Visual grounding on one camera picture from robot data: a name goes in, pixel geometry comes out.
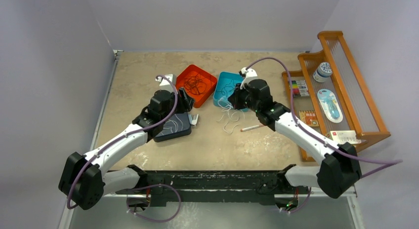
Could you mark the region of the small white stapler remover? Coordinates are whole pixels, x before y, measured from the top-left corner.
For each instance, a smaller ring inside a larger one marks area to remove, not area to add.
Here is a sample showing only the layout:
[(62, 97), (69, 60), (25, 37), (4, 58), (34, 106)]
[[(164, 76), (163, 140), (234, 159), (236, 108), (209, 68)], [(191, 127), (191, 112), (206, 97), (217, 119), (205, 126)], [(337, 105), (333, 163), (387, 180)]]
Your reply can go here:
[(189, 118), (190, 125), (194, 127), (198, 123), (199, 114), (195, 114), (195, 115), (188, 114), (188, 118)]

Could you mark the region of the dark blue plastic tray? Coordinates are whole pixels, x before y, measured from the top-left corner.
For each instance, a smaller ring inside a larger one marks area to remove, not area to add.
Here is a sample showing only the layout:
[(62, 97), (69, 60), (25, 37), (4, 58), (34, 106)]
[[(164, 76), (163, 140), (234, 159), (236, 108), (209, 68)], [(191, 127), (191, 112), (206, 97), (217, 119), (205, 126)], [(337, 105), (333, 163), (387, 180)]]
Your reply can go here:
[(189, 123), (188, 113), (174, 114), (164, 124), (163, 130), (154, 137), (155, 142), (163, 142), (190, 135), (192, 127)]

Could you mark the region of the orange plastic tray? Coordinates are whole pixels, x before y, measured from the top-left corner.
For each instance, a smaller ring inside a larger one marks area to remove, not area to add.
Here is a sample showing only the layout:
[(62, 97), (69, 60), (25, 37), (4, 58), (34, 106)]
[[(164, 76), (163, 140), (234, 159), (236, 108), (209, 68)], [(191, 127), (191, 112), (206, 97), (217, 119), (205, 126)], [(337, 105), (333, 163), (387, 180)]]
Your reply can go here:
[(200, 108), (215, 91), (217, 78), (200, 67), (191, 64), (176, 78), (176, 88), (185, 88), (195, 99), (194, 108)]

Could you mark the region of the teal plastic tray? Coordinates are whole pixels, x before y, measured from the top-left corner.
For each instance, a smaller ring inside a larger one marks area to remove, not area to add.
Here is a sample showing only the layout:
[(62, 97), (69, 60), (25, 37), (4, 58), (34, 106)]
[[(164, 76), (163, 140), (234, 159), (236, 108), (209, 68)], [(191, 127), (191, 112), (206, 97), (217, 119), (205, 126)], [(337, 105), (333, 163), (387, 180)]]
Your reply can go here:
[(241, 84), (243, 78), (239, 74), (221, 72), (213, 94), (213, 104), (216, 107), (227, 107), (228, 97), (233, 93), (235, 85)]

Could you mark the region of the white orange marker pen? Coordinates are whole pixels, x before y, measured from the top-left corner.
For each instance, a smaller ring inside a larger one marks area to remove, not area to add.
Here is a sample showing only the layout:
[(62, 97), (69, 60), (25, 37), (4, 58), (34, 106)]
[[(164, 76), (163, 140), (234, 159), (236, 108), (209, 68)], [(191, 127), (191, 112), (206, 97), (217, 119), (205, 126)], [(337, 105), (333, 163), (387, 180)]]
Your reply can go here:
[(242, 128), (240, 130), (240, 132), (247, 132), (247, 131), (255, 130), (255, 129), (258, 129), (258, 128), (262, 128), (262, 127), (264, 127), (263, 124), (254, 125), (254, 126), (250, 126), (250, 127), (245, 127), (245, 128)]

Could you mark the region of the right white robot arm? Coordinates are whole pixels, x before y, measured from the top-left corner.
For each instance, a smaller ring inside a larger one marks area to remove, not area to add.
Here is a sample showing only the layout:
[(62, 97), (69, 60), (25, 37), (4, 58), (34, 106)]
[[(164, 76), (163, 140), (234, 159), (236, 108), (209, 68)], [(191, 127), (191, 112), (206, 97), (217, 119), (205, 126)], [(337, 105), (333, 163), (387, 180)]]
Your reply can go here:
[(337, 199), (361, 179), (355, 146), (339, 144), (300, 121), (289, 108), (273, 100), (265, 80), (236, 84), (228, 101), (236, 110), (253, 111), (262, 125), (292, 140), (318, 163), (317, 167), (287, 169), (277, 180), (280, 191), (289, 193), (296, 186), (317, 187)]

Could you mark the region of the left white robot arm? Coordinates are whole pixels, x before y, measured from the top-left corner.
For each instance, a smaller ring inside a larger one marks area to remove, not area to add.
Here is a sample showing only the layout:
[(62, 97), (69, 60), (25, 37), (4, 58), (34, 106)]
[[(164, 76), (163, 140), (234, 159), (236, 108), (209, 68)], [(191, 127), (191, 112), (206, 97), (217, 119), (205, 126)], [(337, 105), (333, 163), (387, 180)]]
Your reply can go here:
[(194, 102), (184, 88), (158, 90), (117, 136), (85, 154), (74, 152), (69, 155), (58, 184), (59, 190), (67, 196), (66, 207), (88, 210), (111, 191), (129, 188), (136, 194), (143, 193), (147, 180), (134, 167), (108, 171), (128, 153), (157, 136), (174, 114), (191, 111)]

